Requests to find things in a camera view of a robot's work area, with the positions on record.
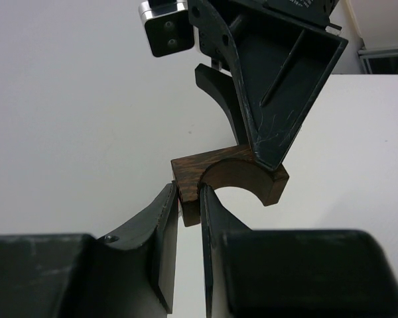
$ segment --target mounting hole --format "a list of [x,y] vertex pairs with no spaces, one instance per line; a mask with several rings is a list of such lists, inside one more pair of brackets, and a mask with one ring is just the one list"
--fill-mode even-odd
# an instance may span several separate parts
[[176,39],[172,38],[167,43],[169,48],[176,48],[178,46],[178,42]]
[[225,45],[225,46],[228,46],[228,35],[223,35],[223,44]]
[[105,235],[104,237],[98,239],[98,241],[105,244],[113,243],[116,242],[117,240],[119,240],[119,237],[117,237],[116,235]]
[[192,8],[192,14],[195,18],[199,18],[200,17],[200,11],[197,7],[193,7]]
[[164,29],[165,29],[166,31],[172,31],[172,30],[175,29],[175,24],[174,24],[172,21],[167,21],[167,22],[164,24]]

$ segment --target wooden block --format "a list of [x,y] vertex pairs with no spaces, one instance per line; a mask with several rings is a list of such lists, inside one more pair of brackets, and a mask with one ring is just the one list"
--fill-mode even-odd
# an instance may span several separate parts
[[199,189],[240,187],[254,193],[264,204],[279,202],[289,175],[283,165],[275,171],[259,166],[249,146],[241,145],[195,154],[171,161],[186,227],[200,223]]

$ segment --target white wall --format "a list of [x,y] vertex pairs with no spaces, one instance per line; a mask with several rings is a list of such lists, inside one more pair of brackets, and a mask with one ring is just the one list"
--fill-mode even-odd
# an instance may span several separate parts
[[348,10],[345,0],[340,0],[332,14],[330,22],[342,27],[341,37],[350,42],[342,57],[333,70],[334,74],[362,74],[358,50],[363,47],[363,40],[358,36],[354,22]]
[[368,50],[398,48],[398,0],[348,0]]

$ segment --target dark wooden block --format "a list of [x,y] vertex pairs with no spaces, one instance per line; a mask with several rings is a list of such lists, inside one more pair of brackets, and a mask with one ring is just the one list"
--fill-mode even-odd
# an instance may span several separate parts
[[279,202],[289,179],[283,165],[275,171],[259,166],[247,145],[174,159],[171,166],[187,227],[200,223],[198,192],[202,183],[214,189],[240,187],[249,190],[268,206]]

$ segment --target white surface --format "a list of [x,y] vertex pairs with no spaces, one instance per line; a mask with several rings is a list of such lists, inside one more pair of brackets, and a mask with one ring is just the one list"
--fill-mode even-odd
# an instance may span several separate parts
[[348,1],[365,48],[398,48],[398,0]]
[[[194,51],[154,59],[129,1],[0,1],[0,234],[105,234],[172,179],[170,160],[234,145],[194,84]],[[250,227],[353,227],[398,275],[398,77],[332,76],[285,166],[279,205],[223,202]],[[200,228],[180,226],[173,317],[204,317]]]

